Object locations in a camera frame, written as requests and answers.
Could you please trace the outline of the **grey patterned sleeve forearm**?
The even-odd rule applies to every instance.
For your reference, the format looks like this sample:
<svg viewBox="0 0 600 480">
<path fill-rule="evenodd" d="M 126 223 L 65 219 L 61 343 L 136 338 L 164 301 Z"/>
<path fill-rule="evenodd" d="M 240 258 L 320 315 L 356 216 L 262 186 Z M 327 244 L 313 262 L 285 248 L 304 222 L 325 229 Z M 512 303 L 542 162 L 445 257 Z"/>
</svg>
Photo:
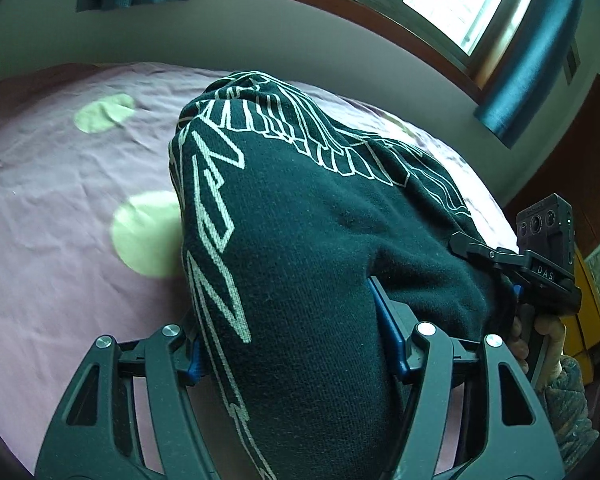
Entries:
<svg viewBox="0 0 600 480">
<path fill-rule="evenodd" d="M 538 397 L 557 442 L 565 472 L 570 472 L 588 454 L 600 433 L 588 417 L 580 366 L 571 356 L 562 356 L 560 374 L 538 392 Z"/>
</svg>

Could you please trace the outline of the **person's right hand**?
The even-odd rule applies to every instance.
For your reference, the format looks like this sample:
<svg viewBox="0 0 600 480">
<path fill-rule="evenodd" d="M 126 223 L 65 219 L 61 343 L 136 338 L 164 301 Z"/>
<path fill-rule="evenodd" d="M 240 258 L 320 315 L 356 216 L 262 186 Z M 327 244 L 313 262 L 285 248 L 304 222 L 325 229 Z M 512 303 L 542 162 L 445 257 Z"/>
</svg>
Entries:
<svg viewBox="0 0 600 480">
<path fill-rule="evenodd" d="M 521 338 L 523 328 L 521 319 L 515 316 L 506 344 L 520 368 L 528 373 L 529 346 Z M 535 321 L 534 330 L 547 342 L 544 356 L 536 361 L 539 375 L 534 390 L 541 391 L 562 374 L 566 326 L 560 318 L 538 318 Z"/>
</svg>

